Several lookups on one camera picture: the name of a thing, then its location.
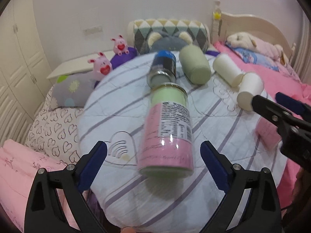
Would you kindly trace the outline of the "green pink labelled can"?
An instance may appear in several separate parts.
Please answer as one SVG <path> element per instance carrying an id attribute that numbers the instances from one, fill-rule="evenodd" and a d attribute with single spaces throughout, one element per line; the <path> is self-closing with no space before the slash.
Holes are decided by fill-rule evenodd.
<path id="1" fill-rule="evenodd" d="M 160 84 L 151 90 L 138 171 L 148 177 L 185 178 L 193 170 L 187 92 L 176 83 Z"/>

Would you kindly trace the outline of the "white paper cup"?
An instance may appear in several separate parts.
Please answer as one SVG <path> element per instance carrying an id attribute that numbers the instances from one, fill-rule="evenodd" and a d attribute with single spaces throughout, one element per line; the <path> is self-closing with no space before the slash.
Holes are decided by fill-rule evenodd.
<path id="1" fill-rule="evenodd" d="M 252 98 L 260 95 L 264 90 L 262 78 L 254 73 L 247 72 L 241 81 L 237 95 L 237 103 L 240 108 L 246 111 L 252 111 Z"/>
<path id="2" fill-rule="evenodd" d="M 221 53 L 213 61 L 213 69 L 231 87 L 237 87 L 244 76 L 243 71 L 236 65 L 229 55 Z"/>

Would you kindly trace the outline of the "white paper cup far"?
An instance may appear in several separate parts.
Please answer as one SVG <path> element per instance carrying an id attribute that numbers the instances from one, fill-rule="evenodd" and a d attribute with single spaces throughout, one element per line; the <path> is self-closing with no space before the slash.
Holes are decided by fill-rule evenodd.
<path id="1" fill-rule="evenodd" d="M 236 65 L 229 55 L 221 53 L 213 61 L 213 69 L 231 87 L 237 87 L 244 76 L 243 71 Z"/>

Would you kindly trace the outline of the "pink bedspread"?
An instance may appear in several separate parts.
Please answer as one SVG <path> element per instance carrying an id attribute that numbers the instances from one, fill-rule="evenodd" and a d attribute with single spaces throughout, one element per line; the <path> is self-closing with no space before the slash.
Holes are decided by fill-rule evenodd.
<path id="1" fill-rule="evenodd" d="M 280 72 L 275 72 L 269 68 L 257 64 L 249 64 L 242 61 L 232 50 L 224 44 L 217 42 L 214 44 L 217 51 L 226 53 L 244 72 L 256 72 L 264 81 L 266 92 L 275 98 L 277 92 L 282 92 L 294 99 L 310 104 L 310 86 L 286 77 Z M 296 182 L 296 175 L 300 166 L 292 160 L 287 160 L 285 171 L 277 187 L 280 205 L 286 207 L 292 203 L 292 192 Z"/>

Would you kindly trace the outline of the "pink folded blanket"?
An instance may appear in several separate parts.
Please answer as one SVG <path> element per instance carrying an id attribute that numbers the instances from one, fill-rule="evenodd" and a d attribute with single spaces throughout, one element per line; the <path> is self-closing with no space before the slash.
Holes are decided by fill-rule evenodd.
<path id="1" fill-rule="evenodd" d="M 1 147 L 1 205 L 14 225 L 24 232 L 25 212 L 30 189 L 37 171 L 62 170 L 62 161 L 15 142 L 6 140 Z"/>

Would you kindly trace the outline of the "blue cartoon pillow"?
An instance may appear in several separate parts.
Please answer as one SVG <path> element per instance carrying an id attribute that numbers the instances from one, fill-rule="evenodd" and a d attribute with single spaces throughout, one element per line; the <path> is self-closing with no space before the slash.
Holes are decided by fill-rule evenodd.
<path id="1" fill-rule="evenodd" d="M 280 71 L 278 65 L 271 58 L 266 57 L 263 54 L 253 52 L 242 47 L 232 47 L 228 42 L 226 42 L 225 45 L 236 55 L 238 55 L 246 64 L 261 65 L 276 72 Z"/>

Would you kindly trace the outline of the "striped white quilt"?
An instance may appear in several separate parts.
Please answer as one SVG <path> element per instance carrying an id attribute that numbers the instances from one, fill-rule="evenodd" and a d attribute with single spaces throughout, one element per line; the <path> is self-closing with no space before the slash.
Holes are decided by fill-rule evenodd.
<path id="1" fill-rule="evenodd" d="M 255 134 L 259 116 L 238 107 L 235 89 L 217 74 L 203 86 L 192 85 L 177 66 L 176 82 L 188 94 L 194 172 L 182 179 L 140 175 L 136 154 L 150 106 L 147 73 L 152 61 L 152 54 L 139 56 L 100 82 L 79 120 L 79 148 L 87 154 L 99 140 L 107 144 L 108 155 L 91 189 L 109 222 L 138 231 L 199 232 L 224 196 L 201 159 L 202 142 L 211 141 L 244 169 L 269 168 L 275 183 L 280 183 L 287 159 L 278 148 L 264 147 Z"/>

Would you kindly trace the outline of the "heart pattern sheet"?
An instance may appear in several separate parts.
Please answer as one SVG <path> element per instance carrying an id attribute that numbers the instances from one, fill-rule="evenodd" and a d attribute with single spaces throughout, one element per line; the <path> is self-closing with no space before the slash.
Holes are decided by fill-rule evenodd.
<path id="1" fill-rule="evenodd" d="M 56 108 L 56 99 L 49 90 L 42 109 L 26 137 L 25 146 L 66 165 L 80 159 L 78 124 L 82 108 Z"/>

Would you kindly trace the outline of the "cream wooden headboard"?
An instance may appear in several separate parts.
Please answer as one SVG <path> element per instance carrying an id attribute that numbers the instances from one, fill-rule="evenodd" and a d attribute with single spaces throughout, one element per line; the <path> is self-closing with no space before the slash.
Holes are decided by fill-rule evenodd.
<path id="1" fill-rule="evenodd" d="M 221 20 L 213 19 L 210 33 L 210 43 L 223 42 L 227 37 L 236 32 L 248 32 L 255 37 L 271 44 L 279 44 L 283 47 L 289 63 L 295 55 L 296 44 L 288 44 L 284 34 L 272 22 L 252 14 L 230 14 L 220 8 L 220 0 L 213 1 L 213 12 L 221 13 Z"/>

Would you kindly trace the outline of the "yellow star sticker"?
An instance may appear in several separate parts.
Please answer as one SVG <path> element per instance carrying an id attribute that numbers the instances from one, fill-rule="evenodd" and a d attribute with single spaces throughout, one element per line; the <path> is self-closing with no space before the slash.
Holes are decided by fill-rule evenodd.
<path id="1" fill-rule="evenodd" d="M 221 13 L 213 12 L 213 19 L 218 21 L 221 20 Z"/>

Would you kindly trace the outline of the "blue black can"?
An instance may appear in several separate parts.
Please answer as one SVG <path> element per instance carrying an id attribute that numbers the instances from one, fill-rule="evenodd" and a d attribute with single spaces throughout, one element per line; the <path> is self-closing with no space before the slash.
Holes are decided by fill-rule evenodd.
<path id="1" fill-rule="evenodd" d="M 156 53 L 147 74 L 147 84 L 155 88 L 162 83 L 176 82 L 176 57 L 168 50 Z"/>

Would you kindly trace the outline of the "grey cat plush cushion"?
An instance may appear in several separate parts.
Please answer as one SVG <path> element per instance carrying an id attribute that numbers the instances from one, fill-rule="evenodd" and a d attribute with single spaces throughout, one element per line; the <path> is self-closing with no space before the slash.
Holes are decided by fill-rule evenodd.
<path id="1" fill-rule="evenodd" d="M 161 50 L 180 51 L 187 45 L 191 45 L 193 39 L 188 32 L 176 32 L 170 35 L 166 32 L 151 32 L 147 39 L 149 53 Z"/>

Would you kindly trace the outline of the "cream wardrobe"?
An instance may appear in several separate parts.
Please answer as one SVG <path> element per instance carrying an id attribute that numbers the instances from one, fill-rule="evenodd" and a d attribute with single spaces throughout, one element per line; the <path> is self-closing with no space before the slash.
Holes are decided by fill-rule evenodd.
<path id="1" fill-rule="evenodd" d="M 52 84 L 33 0 L 11 0 L 1 14 L 1 143 L 26 140 Z"/>

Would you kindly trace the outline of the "pink pig plush near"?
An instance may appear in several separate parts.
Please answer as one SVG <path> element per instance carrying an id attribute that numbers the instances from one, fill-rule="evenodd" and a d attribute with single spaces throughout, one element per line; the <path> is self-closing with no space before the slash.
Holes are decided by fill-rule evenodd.
<path id="1" fill-rule="evenodd" d="M 113 70 L 111 62 L 102 52 L 98 52 L 96 59 L 92 58 L 87 62 L 93 65 L 93 77 L 96 81 L 101 81 Z"/>

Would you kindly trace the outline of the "pink pig plush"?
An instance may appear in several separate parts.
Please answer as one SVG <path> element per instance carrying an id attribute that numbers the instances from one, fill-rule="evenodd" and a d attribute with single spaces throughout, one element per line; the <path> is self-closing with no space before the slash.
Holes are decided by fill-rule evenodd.
<path id="1" fill-rule="evenodd" d="M 93 77 L 96 81 L 101 81 L 113 70 L 111 62 L 102 52 L 98 52 L 96 59 L 92 58 L 87 62 L 93 65 Z"/>
<path id="2" fill-rule="evenodd" d="M 116 38 L 111 38 L 111 41 L 114 42 L 113 51 L 115 54 L 118 56 L 121 56 L 123 53 L 129 54 L 128 43 L 122 35 L 119 35 Z"/>

